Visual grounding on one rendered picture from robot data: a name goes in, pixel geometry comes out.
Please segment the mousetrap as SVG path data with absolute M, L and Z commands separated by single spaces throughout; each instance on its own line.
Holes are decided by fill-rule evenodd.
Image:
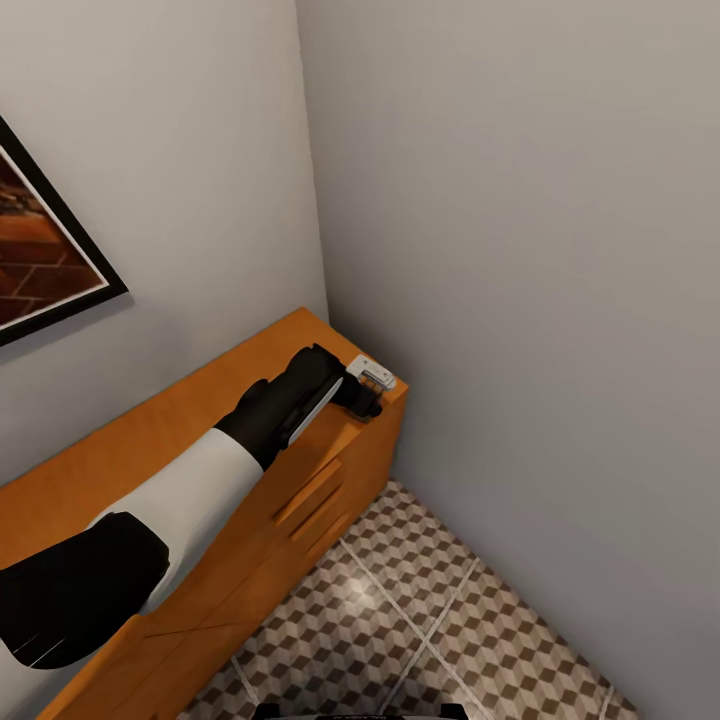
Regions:
M 374 392 L 374 394 L 376 394 L 376 402 L 379 403 L 380 400 L 382 399 L 382 396 L 384 395 L 384 392 L 386 392 L 386 390 L 384 390 L 383 388 L 378 386 L 378 384 L 369 380 L 368 378 L 367 379 L 364 378 L 364 381 L 362 384 L 364 386 L 366 386 L 366 388 L 368 388 L 369 390 L 372 390 L 372 392 Z M 355 418 L 356 420 L 359 420 L 360 422 L 363 422 L 364 424 L 367 424 L 368 420 L 371 418 L 370 415 L 368 417 L 361 418 L 357 414 L 354 414 L 352 411 L 350 411 L 350 408 L 348 408 L 348 406 L 346 406 L 346 408 L 347 408 L 347 410 L 345 411 L 345 413 L 349 417 Z

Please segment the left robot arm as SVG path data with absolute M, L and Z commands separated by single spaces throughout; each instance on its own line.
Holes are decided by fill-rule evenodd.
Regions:
M 134 614 L 160 607 L 330 400 L 381 415 L 364 378 L 396 386 L 363 354 L 347 367 L 313 343 L 86 531 L 0 570 L 0 720 L 36 720 Z

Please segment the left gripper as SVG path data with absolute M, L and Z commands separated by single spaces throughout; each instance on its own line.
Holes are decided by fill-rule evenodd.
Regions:
M 382 406 L 376 402 L 376 394 L 366 388 L 362 383 L 359 383 L 349 372 L 346 372 L 346 374 L 348 374 L 350 380 L 349 390 L 341 400 L 332 402 L 337 405 L 348 406 L 350 411 L 361 418 L 368 417 L 369 415 L 375 418 L 381 415 Z

